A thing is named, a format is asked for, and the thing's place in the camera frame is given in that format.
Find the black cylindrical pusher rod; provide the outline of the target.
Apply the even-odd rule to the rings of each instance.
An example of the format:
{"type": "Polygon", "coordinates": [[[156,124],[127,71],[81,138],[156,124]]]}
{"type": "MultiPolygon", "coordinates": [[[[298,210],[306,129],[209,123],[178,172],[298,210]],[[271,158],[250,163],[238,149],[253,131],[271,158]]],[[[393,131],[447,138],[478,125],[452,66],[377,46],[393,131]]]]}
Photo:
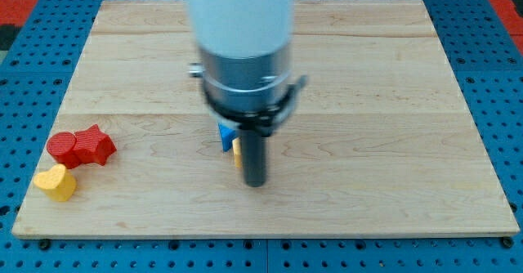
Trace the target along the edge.
{"type": "Polygon", "coordinates": [[[266,139],[250,130],[239,132],[244,182],[251,187],[266,182],[266,139]]]}

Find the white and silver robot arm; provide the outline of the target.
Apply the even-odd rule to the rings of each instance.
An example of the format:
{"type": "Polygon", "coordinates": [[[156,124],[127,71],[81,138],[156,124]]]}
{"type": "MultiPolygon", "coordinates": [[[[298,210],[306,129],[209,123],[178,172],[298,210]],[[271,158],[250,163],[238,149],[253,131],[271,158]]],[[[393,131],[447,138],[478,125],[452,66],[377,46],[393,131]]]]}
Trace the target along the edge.
{"type": "Polygon", "coordinates": [[[293,0],[185,0],[208,108],[240,142],[244,182],[265,184],[266,138],[293,112],[293,0]]]}

